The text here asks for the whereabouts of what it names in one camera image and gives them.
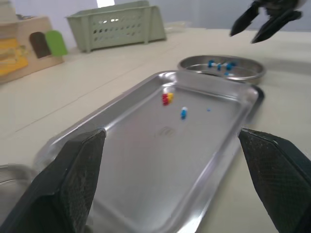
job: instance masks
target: green shape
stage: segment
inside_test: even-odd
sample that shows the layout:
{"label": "green shape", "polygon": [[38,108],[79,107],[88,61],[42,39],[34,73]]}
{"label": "green shape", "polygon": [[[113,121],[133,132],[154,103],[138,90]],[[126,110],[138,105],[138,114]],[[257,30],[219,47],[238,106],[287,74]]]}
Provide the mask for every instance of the green shape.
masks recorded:
{"label": "green shape", "polygon": [[59,31],[52,30],[46,32],[45,39],[53,56],[58,57],[68,54],[63,36]]}

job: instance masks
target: yellow label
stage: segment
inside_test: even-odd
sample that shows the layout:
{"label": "yellow label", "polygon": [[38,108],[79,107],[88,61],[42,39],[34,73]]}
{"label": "yellow label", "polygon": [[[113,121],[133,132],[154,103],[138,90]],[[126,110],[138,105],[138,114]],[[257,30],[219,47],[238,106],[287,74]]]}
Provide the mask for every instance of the yellow label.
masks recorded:
{"label": "yellow label", "polygon": [[28,65],[25,46],[20,46],[15,38],[0,39],[0,76]]}

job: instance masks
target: blue and white capsule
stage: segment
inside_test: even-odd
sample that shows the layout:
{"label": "blue and white capsule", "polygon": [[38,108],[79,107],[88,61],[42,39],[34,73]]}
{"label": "blue and white capsule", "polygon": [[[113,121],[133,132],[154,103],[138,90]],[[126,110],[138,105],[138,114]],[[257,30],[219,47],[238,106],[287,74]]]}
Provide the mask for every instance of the blue and white capsule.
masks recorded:
{"label": "blue and white capsule", "polygon": [[187,114],[188,114],[188,108],[183,107],[183,108],[181,109],[181,113],[180,113],[181,118],[182,118],[183,120],[186,119]]}

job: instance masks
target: small blue bead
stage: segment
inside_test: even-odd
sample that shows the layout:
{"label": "small blue bead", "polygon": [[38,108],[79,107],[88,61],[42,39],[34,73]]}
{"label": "small blue bead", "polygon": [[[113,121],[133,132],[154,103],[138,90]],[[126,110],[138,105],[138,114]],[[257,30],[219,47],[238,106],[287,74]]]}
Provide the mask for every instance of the small blue bead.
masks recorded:
{"label": "small blue bead", "polygon": [[232,70],[232,65],[231,64],[227,65],[227,70]]}

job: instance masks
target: wooden block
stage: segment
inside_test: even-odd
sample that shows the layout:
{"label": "wooden block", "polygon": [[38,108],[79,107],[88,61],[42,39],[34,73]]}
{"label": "wooden block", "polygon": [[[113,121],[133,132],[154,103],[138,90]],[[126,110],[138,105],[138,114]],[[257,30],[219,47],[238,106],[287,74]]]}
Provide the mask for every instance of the wooden block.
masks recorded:
{"label": "wooden block", "polygon": [[52,30],[52,26],[48,17],[34,17],[11,24],[0,23],[1,38],[15,37],[18,43],[21,46],[24,46],[26,51],[29,52],[27,55],[28,66],[11,72],[7,75],[0,76],[0,83],[6,83],[15,79],[19,79],[36,71],[46,69],[48,67],[64,62],[62,57],[54,57],[51,55],[38,59],[36,53],[33,51],[33,47],[29,40],[30,35],[36,32],[45,33],[50,30]]}

